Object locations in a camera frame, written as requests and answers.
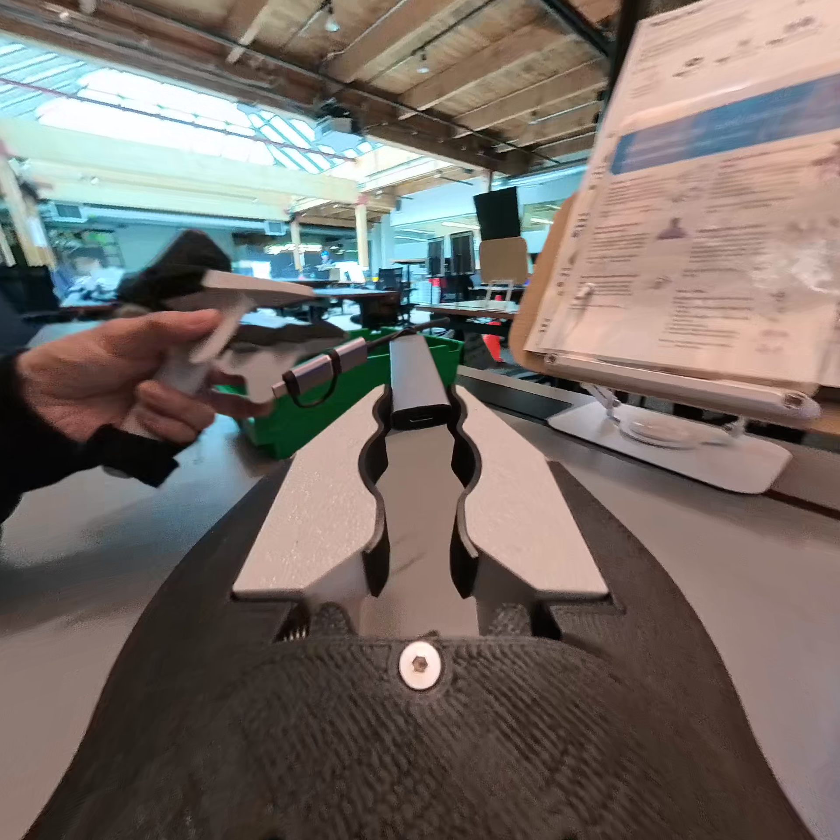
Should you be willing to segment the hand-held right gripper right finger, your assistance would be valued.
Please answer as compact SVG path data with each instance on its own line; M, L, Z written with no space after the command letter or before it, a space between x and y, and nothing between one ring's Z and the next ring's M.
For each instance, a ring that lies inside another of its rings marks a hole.
M479 625L505 607L527 623L552 605L609 601L595 562L548 460L460 385L449 391L451 469L462 486L449 568Z

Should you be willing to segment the wooden board on stand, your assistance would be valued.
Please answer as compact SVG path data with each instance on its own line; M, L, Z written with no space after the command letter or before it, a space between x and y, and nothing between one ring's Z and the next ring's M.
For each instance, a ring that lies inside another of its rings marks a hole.
M504 287L504 300L511 301L513 289L524 287L529 282L526 240L522 236L482 239L479 244L479 273L486 287L486 301L493 299L496 287Z

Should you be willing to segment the white instruction sheet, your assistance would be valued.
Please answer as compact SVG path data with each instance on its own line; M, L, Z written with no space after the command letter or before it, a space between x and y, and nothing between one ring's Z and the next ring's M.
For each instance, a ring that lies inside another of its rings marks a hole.
M695 2L639 22L605 122L838 67L838 1Z

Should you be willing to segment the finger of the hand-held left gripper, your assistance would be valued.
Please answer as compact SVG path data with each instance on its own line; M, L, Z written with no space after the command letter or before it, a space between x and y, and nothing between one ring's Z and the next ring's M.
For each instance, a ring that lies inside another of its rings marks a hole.
M212 306L219 310L244 307L286 308L317 298L317 292L296 281L244 276L209 270L202 278L202 289L209 294Z
M241 379L252 403L268 403L275 398L272 387L286 371L349 338L329 322L279 327L243 323L219 356L219 370Z

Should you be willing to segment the wooden work table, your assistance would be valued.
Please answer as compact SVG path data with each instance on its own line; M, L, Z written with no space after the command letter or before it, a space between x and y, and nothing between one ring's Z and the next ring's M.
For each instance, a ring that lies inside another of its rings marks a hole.
M512 321L519 312L519 305L515 301L471 300L418 304L414 309L436 318Z

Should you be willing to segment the blue banner instruction sheet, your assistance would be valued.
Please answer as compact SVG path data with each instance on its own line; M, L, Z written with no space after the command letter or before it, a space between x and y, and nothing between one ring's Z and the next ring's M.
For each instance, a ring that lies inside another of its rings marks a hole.
M536 349L819 385L838 312L838 82L826 62L627 118Z

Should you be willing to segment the grey desk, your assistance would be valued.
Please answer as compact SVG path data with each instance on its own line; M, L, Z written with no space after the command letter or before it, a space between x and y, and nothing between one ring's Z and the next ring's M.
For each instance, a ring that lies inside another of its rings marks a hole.
M814 837L697 613L560 464L609 601L448 636L426 594L421 633L235 600L290 462L155 593L24 838Z

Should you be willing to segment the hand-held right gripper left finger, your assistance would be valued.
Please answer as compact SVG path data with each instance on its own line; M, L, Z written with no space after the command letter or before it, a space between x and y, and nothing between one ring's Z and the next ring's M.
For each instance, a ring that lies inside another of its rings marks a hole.
M378 483L388 467L392 390L360 399L290 461L233 584L241 602L341 606L360 624L382 593L390 540Z

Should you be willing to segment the grey USB hub with cable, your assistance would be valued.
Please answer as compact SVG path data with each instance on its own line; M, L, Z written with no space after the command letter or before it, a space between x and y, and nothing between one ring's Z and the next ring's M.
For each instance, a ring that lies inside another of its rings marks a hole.
M298 407L312 408L318 403L303 402L301 395L304 392L328 383L324 395L324 399L328 399L342 374L365 364L374 349L387 346L391 371L391 429L413 431L446 425L452 404L422 335L424 330L446 325L448 318L434 318L372 341L363 338L346 341L284 371L278 383L271 387L272 394L275 397L288 395Z

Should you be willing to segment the person's left hand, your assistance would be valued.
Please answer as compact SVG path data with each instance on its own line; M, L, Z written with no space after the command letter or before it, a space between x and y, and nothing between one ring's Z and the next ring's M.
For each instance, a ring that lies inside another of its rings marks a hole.
M120 427L132 416L141 432L188 446L217 414L270 414L270 402L252 403L211 387L189 396L153 380L170 350L197 342L220 322L212 309L162 311L44 343L15 362L23 397L48 425L78 443L100 426Z

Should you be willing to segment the black hanging panel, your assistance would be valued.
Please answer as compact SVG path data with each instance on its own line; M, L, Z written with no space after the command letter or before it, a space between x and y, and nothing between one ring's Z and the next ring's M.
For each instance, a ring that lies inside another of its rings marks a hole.
M475 194L473 202L482 242L521 236L516 186Z

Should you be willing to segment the green plastic bin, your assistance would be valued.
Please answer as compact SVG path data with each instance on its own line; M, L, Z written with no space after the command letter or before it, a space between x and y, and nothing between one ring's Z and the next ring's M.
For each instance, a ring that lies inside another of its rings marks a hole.
M346 338L378 340L395 332L396 328L355 329L349 331ZM449 337L448 332L443 335L421 334L425 337L442 383L444 386L452 385L464 357L464 342ZM286 459L371 391L390 383L390 350L389 345L383 344L372 351L364 364L342 374L334 392L315 407L300 408L284 395L275 400L270 414L241 419L236 423L245 438L264 454L275 460ZM329 382L312 388L302 397L303 402L322 399L328 389Z

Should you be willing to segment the white stand base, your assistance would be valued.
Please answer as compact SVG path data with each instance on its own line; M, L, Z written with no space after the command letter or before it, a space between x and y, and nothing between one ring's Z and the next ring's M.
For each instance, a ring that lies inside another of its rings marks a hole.
M552 430L709 487L745 496L769 490L792 461L772 441L746 434L737 417L723 427L619 401L589 385L588 403L547 419Z

